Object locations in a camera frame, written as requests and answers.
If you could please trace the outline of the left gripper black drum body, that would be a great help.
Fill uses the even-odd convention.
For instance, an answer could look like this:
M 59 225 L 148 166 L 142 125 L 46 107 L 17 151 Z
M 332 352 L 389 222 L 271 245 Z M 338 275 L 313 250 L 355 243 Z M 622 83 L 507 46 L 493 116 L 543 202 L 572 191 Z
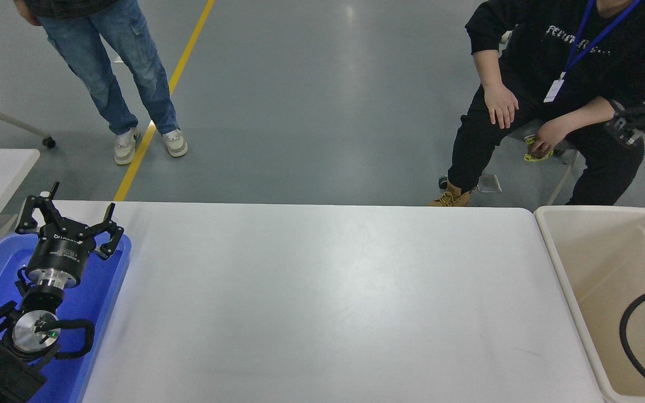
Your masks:
M 70 278 L 81 278 L 87 260 L 96 247 L 95 238 L 80 239 L 82 229 L 66 224 L 62 232 L 56 224 L 46 224 L 39 230 L 39 240 L 28 265 L 26 277 L 37 278 L 44 270 L 53 269 L 66 273 Z

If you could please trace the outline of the person's left hand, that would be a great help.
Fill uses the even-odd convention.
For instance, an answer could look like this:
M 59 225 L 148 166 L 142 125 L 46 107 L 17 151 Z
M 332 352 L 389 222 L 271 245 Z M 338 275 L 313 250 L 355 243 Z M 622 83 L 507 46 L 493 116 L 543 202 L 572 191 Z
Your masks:
M 568 133 L 568 125 L 560 118 L 549 120 L 537 131 L 534 143 L 529 148 L 529 154 L 535 159 L 546 157 Z

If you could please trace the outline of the person's right hand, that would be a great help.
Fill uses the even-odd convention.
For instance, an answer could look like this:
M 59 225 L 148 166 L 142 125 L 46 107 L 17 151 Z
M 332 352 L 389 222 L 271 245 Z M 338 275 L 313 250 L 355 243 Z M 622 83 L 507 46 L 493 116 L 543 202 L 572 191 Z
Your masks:
M 517 97 L 502 83 L 482 84 L 482 88 L 492 125 L 510 129 L 519 108 Z
M 38 17 L 32 13 L 26 5 L 26 2 L 23 0 L 13 0 L 13 4 L 16 7 L 16 10 L 20 14 L 20 16 L 29 23 L 29 25 L 33 26 L 41 26 L 41 23 L 38 20 Z

